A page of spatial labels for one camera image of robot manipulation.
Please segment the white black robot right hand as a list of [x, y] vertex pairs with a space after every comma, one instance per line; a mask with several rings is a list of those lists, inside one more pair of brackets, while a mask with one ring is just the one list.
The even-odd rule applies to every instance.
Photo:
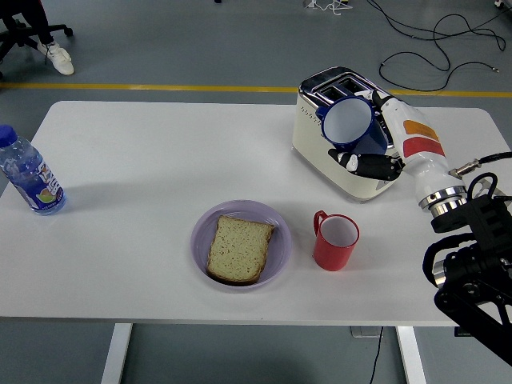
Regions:
[[425, 116], [394, 96], [376, 90], [370, 95], [397, 154], [358, 154], [334, 142], [329, 156], [349, 173], [363, 178], [390, 182], [406, 172], [415, 180], [418, 205], [434, 216], [465, 204], [466, 185], [450, 174], [440, 139]]

